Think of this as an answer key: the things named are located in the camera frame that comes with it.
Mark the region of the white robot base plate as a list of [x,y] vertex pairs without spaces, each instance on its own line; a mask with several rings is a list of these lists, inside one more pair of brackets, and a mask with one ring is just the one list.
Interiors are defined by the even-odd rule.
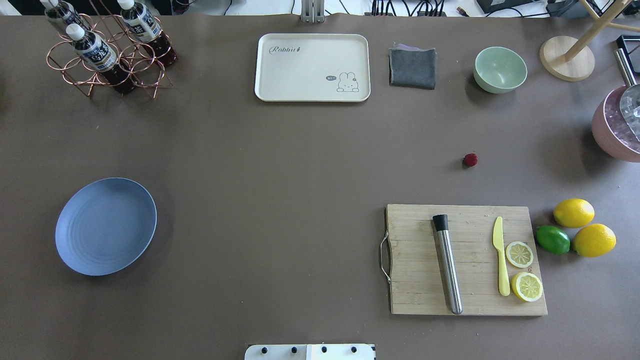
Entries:
[[254,344],[247,347],[245,360],[375,360],[374,344]]

